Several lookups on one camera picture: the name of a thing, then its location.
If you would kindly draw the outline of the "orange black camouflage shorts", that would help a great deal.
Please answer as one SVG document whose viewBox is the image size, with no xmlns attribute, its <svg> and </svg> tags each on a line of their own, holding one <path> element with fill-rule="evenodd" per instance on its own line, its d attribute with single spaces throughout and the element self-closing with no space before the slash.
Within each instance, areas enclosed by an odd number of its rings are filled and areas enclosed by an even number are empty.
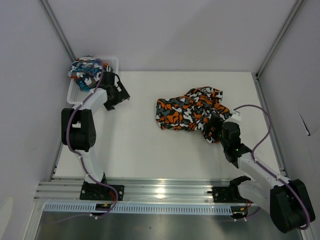
<svg viewBox="0 0 320 240">
<path fill-rule="evenodd" d="M 222 100 L 221 90 L 210 86 L 192 88 L 182 96 L 159 98 L 155 120 L 162 130 L 200 131 L 207 142 L 218 143 L 222 123 L 232 116 Z"/>
</svg>

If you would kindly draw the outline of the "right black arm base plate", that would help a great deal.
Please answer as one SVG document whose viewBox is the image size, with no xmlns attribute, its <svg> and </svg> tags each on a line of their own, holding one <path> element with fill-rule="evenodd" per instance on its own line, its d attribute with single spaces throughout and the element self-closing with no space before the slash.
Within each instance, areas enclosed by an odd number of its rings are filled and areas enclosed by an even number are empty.
<svg viewBox="0 0 320 240">
<path fill-rule="evenodd" d="M 213 197 L 215 203 L 251 203 L 249 199 L 240 196 L 238 190 L 230 186 L 214 186 L 207 191 Z"/>
</svg>

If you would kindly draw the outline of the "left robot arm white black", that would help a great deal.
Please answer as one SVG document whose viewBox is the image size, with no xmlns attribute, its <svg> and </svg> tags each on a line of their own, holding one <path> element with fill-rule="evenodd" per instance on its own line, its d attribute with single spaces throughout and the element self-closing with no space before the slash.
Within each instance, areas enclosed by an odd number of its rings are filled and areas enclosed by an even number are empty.
<svg viewBox="0 0 320 240">
<path fill-rule="evenodd" d="M 85 173 L 84 181 L 94 184 L 90 192 L 97 200 L 105 199 L 109 188 L 104 183 L 105 172 L 94 149 L 97 141 L 94 114 L 100 107 L 114 110 L 130 97 L 118 74 L 104 72 L 102 79 L 81 101 L 61 111 L 62 143 L 79 159 Z"/>
</svg>

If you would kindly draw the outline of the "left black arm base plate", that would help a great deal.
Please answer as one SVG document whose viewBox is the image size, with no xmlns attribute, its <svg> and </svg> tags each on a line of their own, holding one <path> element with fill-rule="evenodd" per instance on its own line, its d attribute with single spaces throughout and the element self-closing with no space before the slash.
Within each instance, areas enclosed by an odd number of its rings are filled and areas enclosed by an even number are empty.
<svg viewBox="0 0 320 240">
<path fill-rule="evenodd" d="M 97 183 L 83 182 L 79 199 L 88 201 L 111 201 L 116 197 L 115 191 Z"/>
</svg>

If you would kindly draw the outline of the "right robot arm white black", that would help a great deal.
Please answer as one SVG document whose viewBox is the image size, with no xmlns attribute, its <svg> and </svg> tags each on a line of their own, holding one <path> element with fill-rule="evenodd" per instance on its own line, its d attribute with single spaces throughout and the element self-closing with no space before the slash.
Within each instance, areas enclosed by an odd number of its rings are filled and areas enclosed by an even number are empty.
<svg viewBox="0 0 320 240">
<path fill-rule="evenodd" d="M 255 157 L 253 150 L 241 142 L 238 123 L 216 118 L 212 125 L 226 160 L 246 173 L 232 179 L 227 187 L 213 187 L 214 202 L 252 202 L 270 215 L 282 233 L 307 229 L 316 215 L 306 185 L 300 179 L 277 174 Z"/>
</svg>

